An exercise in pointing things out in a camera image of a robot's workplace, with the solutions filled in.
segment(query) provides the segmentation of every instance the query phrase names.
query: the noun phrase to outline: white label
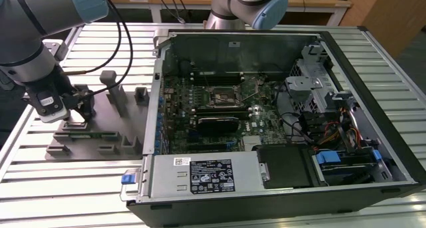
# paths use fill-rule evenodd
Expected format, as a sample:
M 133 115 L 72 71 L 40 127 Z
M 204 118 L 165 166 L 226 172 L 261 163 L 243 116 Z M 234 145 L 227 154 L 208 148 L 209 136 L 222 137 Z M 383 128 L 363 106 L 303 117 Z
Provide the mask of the white label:
M 192 161 L 190 157 L 185 157 L 185 158 L 176 158 L 174 157 L 173 165 L 174 166 L 189 166 L 190 161 Z
M 53 102 L 54 102 L 53 97 L 48 97 L 48 98 L 40 100 L 40 104 L 42 107 L 50 105 Z
M 130 2 L 148 2 L 148 0 L 129 0 Z

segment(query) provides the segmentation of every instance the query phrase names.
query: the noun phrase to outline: red cable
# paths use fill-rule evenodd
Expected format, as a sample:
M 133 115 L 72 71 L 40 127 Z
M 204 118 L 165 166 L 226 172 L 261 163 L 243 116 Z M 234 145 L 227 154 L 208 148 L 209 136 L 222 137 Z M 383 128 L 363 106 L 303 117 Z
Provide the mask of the red cable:
M 329 126 L 330 126 L 331 124 L 335 124 L 335 123 L 339 123 L 339 122 L 329 122 L 329 123 L 326 124 L 326 126 L 325 126 L 325 133 L 323 133 L 323 136 L 326 136 L 326 135 L 327 135 L 327 129 L 329 129 Z

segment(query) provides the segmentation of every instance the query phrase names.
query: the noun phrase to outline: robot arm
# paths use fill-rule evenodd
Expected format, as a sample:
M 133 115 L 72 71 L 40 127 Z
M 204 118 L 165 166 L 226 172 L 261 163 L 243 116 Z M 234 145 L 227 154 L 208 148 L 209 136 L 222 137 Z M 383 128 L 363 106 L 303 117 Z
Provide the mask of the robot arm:
M 282 19 L 287 0 L 212 0 L 206 29 L 271 29 Z
M 108 15 L 106 0 L 0 0 L 0 69 L 25 87 L 44 122 L 69 116 L 78 91 L 41 38 Z
M 286 11 L 287 0 L 212 0 L 209 29 L 270 29 Z M 28 93 L 41 121 L 69 117 L 74 109 L 88 120 L 93 100 L 74 88 L 41 38 L 108 15 L 106 0 L 0 0 L 0 70 Z

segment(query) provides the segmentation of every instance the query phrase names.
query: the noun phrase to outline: white table leg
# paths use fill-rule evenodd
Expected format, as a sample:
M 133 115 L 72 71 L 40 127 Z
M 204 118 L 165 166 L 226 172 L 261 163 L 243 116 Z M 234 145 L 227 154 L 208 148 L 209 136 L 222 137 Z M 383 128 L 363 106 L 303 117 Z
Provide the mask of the white table leg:
M 154 23 L 161 23 L 161 5 L 160 4 L 150 4 L 149 5 L 149 9 L 150 9 L 150 15 L 152 15 L 152 22 Z
M 334 13 L 331 14 L 331 17 L 327 21 L 327 26 L 338 26 L 339 23 L 341 23 L 341 20 L 345 16 L 345 13 L 346 13 L 346 10 L 347 10 L 347 7 L 337 7 L 334 9 Z

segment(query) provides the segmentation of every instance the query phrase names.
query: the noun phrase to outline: aluminum extrusion table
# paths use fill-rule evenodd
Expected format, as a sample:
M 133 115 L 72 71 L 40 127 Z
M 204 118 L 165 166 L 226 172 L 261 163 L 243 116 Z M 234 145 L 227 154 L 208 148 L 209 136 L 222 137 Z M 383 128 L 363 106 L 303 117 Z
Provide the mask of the aluminum extrusion table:
M 124 88 L 150 87 L 154 65 L 153 33 L 160 28 L 201 28 L 201 24 L 133 23 L 129 29 L 134 42 L 134 62 Z M 355 27 L 278 26 L 279 30 L 327 30 L 375 96 L 395 128 L 426 167 L 426 97 L 398 67 L 369 32 Z M 129 46 L 124 39 L 121 51 L 106 69 L 124 74 Z M 70 52 L 61 63 L 65 71 L 86 69 L 110 56 L 117 42 L 114 23 L 93 23 L 73 29 L 68 40 Z M 100 89 L 98 75 L 70 77 L 72 83 L 86 83 Z M 45 160 L 58 123 L 44 124 L 28 107 L 0 151 L 0 227 L 138 227 L 144 223 L 120 200 L 121 174 L 137 168 L 141 161 L 52 162 Z M 425 227 L 426 194 L 386 200 L 359 212 L 317 215 L 277 220 L 205 225 L 197 227 Z

